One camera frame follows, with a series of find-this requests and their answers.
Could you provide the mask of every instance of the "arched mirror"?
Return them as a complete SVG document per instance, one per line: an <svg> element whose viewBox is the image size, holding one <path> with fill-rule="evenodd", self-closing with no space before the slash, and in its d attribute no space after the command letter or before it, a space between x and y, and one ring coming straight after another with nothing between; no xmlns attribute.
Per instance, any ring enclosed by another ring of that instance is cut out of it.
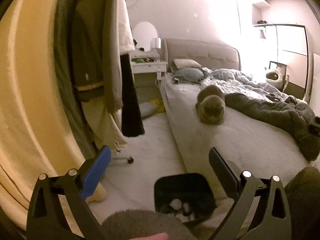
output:
<svg viewBox="0 0 320 240"><path fill-rule="evenodd" d="M152 39L158 37L156 28L149 22L140 22L132 30L132 37L137 42L137 49L150 51Z"/></svg>

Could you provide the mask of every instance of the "yellow cloth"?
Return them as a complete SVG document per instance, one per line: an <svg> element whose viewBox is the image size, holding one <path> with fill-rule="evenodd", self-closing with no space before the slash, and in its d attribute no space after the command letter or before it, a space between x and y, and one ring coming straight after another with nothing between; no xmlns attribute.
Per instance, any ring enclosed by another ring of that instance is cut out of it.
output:
<svg viewBox="0 0 320 240"><path fill-rule="evenodd" d="M14 0L0 22L0 206L23 229L38 176L63 175L84 162L55 80L55 4ZM105 197L99 185L91 200ZM69 212L67 220L81 235Z"/></svg>
<svg viewBox="0 0 320 240"><path fill-rule="evenodd" d="M160 99L152 99L150 102L153 103L154 105L158 105L159 106L159 109L156 112L156 114L165 112L165 107L164 107L164 103L163 103L162 100L160 100Z"/></svg>

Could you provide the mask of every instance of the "upholstered headboard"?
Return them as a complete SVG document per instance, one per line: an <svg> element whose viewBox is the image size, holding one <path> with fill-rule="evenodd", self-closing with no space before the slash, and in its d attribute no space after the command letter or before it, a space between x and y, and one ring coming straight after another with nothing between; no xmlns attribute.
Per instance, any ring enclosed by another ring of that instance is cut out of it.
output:
<svg viewBox="0 0 320 240"><path fill-rule="evenodd" d="M193 59L211 69L241 70L239 52L233 47L205 41L162 39L162 59L168 62L168 70L176 58Z"/></svg>

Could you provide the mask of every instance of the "beige pillow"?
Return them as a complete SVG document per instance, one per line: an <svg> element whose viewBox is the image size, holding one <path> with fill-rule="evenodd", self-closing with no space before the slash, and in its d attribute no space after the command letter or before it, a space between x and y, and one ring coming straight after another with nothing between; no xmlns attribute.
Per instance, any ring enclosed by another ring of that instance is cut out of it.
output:
<svg viewBox="0 0 320 240"><path fill-rule="evenodd" d="M185 68L185 67L196 67L200 68L201 65L194 61L193 59L183 59L183 58L177 58L173 60L174 64L178 69Z"/></svg>

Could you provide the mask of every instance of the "blue gripper pad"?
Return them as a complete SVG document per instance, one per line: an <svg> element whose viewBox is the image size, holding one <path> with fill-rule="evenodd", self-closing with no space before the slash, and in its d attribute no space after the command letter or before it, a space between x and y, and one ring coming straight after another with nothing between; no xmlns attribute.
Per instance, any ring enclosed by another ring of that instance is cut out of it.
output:
<svg viewBox="0 0 320 240"><path fill-rule="evenodd" d="M83 186L80 194L83 200L93 195L110 161L111 150L109 147L104 147L82 180Z"/></svg>

